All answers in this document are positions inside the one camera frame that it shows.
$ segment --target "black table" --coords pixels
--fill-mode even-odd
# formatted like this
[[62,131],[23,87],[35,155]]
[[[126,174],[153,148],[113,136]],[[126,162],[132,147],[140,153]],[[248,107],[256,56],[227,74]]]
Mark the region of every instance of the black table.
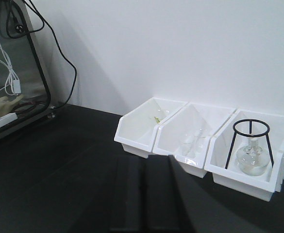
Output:
[[[108,232],[120,116],[68,105],[0,140],[0,233]],[[187,174],[199,233],[284,233],[284,183],[265,202]]]

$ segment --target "power cord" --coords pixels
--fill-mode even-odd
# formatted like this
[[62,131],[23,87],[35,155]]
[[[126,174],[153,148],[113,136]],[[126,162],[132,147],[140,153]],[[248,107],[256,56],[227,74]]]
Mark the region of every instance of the power cord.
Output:
[[52,26],[51,26],[51,25],[45,20],[45,18],[40,14],[40,12],[37,10],[37,8],[35,7],[35,5],[33,4],[32,0],[28,0],[28,1],[29,1],[29,3],[30,3],[31,5],[29,5],[25,0],[22,0],[22,2],[23,2],[30,10],[32,10],[32,11],[41,19],[41,21],[42,21],[42,23],[43,23],[42,27],[39,28],[39,29],[37,29],[37,30],[27,31],[27,32],[25,32],[25,33],[23,33],[23,34],[21,34],[21,35],[18,35],[18,36],[11,36],[10,33],[9,33],[9,27],[8,27],[8,26],[9,26],[10,14],[13,15],[13,19],[14,19],[14,22],[15,22],[15,23],[17,22],[17,18],[15,17],[15,15],[14,15],[14,13],[13,13],[13,11],[12,11],[12,4],[13,4],[14,1],[13,1],[13,0],[10,0],[10,4],[9,4],[9,8],[8,8],[7,20],[6,20],[6,31],[7,31],[7,34],[8,34],[8,36],[9,36],[10,38],[12,38],[12,39],[18,39],[18,38],[21,38],[21,37],[23,37],[23,36],[29,35],[29,34],[31,34],[31,33],[35,33],[35,32],[41,31],[41,30],[45,27],[45,24],[47,24],[47,26],[50,28],[50,30],[51,30],[51,32],[52,32],[52,35],[53,35],[53,38],[54,38],[54,40],[55,40],[56,46],[57,46],[57,48],[58,48],[58,50],[59,50],[61,56],[62,56],[62,57],[64,58],[64,60],[65,60],[67,63],[69,63],[69,64],[73,67],[73,69],[74,69],[74,81],[73,81],[72,88],[71,88],[71,90],[70,90],[69,96],[68,96],[68,98],[66,99],[66,101],[64,101],[64,103],[62,103],[62,104],[59,105],[59,106],[53,107],[53,109],[58,109],[58,108],[63,107],[64,105],[66,105],[66,104],[68,103],[68,101],[70,100],[71,96],[72,96],[72,93],[73,93],[74,87],[75,87],[75,83],[76,83],[76,80],[77,80],[77,69],[76,69],[76,67],[72,64],[72,62],[69,61],[69,60],[65,57],[65,55],[63,54],[63,52],[62,52],[62,50],[61,50],[61,47],[60,47],[60,44],[59,44],[59,41],[58,41],[58,39],[57,39],[57,37],[56,37],[56,35],[55,35],[55,32],[54,32]]
[[[3,50],[1,43],[0,43],[0,51],[5,59],[5,62],[0,59],[0,63],[4,65],[9,71],[5,85],[3,88],[0,89],[0,91],[5,89],[5,92],[7,95],[16,96],[21,93],[20,79],[18,75],[16,74],[16,72],[13,70],[9,55],[6,53],[5,50]],[[10,86],[11,93],[9,93],[7,90],[8,86]]]

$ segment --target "black cable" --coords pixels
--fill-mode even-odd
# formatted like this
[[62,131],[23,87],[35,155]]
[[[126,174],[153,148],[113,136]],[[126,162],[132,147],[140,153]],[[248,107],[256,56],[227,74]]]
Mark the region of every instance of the black cable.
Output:
[[[14,38],[14,37],[11,37],[11,38],[13,38],[13,39],[21,38],[22,36],[25,36],[25,35],[29,35],[29,34],[31,34],[31,33],[38,32],[38,31],[40,31],[40,30],[42,30],[42,29],[44,28],[44,25],[45,25],[45,24],[47,24],[47,26],[50,28],[50,30],[51,30],[51,32],[52,32],[53,38],[54,38],[54,40],[55,40],[55,43],[56,43],[56,45],[57,45],[57,48],[58,48],[58,50],[59,50],[61,56],[62,56],[62,57],[64,58],[64,60],[65,60],[67,63],[69,63],[69,64],[73,67],[73,69],[74,69],[74,73],[75,73],[75,74],[74,74],[74,81],[73,81],[73,85],[72,85],[72,88],[71,88],[71,90],[70,90],[70,93],[69,93],[68,98],[66,99],[66,101],[64,101],[63,104],[61,104],[61,105],[59,105],[59,106],[57,106],[57,107],[54,107],[54,109],[61,108],[61,107],[63,107],[64,105],[66,105],[66,104],[68,103],[68,101],[70,100],[70,98],[71,98],[71,96],[72,96],[72,94],[73,94],[74,87],[75,87],[75,83],[76,83],[76,80],[77,80],[77,68],[76,68],[76,67],[72,64],[72,62],[69,61],[69,60],[65,57],[65,55],[63,54],[63,52],[62,52],[62,50],[61,50],[61,47],[60,47],[60,44],[59,44],[59,41],[58,41],[58,39],[57,39],[57,37],[56,37],[56,35],[55,35],[55,32],[54,32],[52,26],[51,26],[51,25],[45,20],[45,18],[40,14],[40,12],[37,10],[37,8],[35,7],[35,5],[33,4],[32,0],[28,0],[28,1],[31,3],[32,7],[31,7],[25,0],[22,0],[22,1],[24,2],[24,4],[26,4],[26,5],[42,20],[43,26],[42,26],[40,29],[33,30],[33,31],[28,31],[28,32],[26,32],[26,33],[24,33],[24,34],[22,34],[22,35],[16,36],[15,38]],[[12,10],[12,2],[13,2],[13,0],[10,0],[9,11],[8,11],[8,16],[7,16],[7,20],[6,20],[6,30],[7,30],[8,36],[9,36],[8,23],[9,23],[9,15],[10,15],[11,10]]]
[[[36,12],[36,10],[34,10],[30,5],[28,5],[24,0],[22,0],[38,17],[39,17],[39,14]],[[10,0],[10,3],[9,3],[9,6],[8,6],[8,14],[7,14],[7,19],[6,19],[6,32],[7,32],[7,35],[11,38],[11,39],[19,39],[19,38],[21,38],[21,37],[24,37],[24,36],[26,36],[26,35],[29,35],[29,34],[31,34],[31,33],[36,33],[36,32],[39,32],[39,31],[41,31],[41,30],[43,30],[44,29],[44,27],[45,27],[45,22],[44,22],[44,20],[41,18],[41,17],[39,17],[40,19],[41,19],[41,21],[42,21],[42,23],[43,23],[43,25],[39,28],[39,29],[36,29],[36,30],[33,30],[33,31],[27,31],[27,32],[25,32],[25,33],[22,33],[21,35],[17,35],[17,36],[12,36],[12,35],[10,35],[10,33],[9,33],[9,20],[10,20],[10,15],[12,14],[12,16],[13,16],[13,20],[14,20],[14,22],[17,22],[17,18],[16,18],[16,16],[15,16],[15,14],[13,13],[13,10],[12,10],[12,4],[13,4],[13,0]]]

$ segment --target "white storage tray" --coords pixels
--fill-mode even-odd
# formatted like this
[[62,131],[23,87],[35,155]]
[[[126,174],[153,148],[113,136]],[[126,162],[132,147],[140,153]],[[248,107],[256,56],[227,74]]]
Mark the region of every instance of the white storage tray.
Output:
[[[270,126],[269,138],[274,165],[269,163],[261,176],[244,174],[236,161],[237,150],[247,144],[247,138],[237,134],[228,169],[228,158],[234,130],[233,124],[241,119],[258,119]],[[259,137],[261,147],[267,148],[266,137]],[[239,109],[211,139],[204,169],[213,173],[214,182],[265,201],[271,199],[275,191],[280,192],[284,178],[284,116],[264,114]]]
[[125,151],[147,158],[152,153],[159,126],[187,103],[149,99],[119,120],[115,141],[120,142]]
[[[186,172],[201,178],[204,177],[206,174],[204,162],[210,138],[223,126],[234,111],[235,108],[187,104],[172,118],[159,126],[153,152],[160,155],[173,154]],[[185,134],[195,134],[200,129],[204,129],[203,135],[200,133],[200,136],[203,136],[199,139],[200,147],[198,149],[192,147],[192,151],[188,153],[190,155],[184,155],[181,138]]]

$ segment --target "glass flask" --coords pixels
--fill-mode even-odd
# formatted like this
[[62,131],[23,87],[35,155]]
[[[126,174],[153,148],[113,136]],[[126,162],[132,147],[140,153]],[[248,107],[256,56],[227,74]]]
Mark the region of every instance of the glass flask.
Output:
[[262,175],[270,161],[268,150],[259,146],[257,137],[249,138],[249,144],[241,147],[236,156],[241,171],[250,176]]

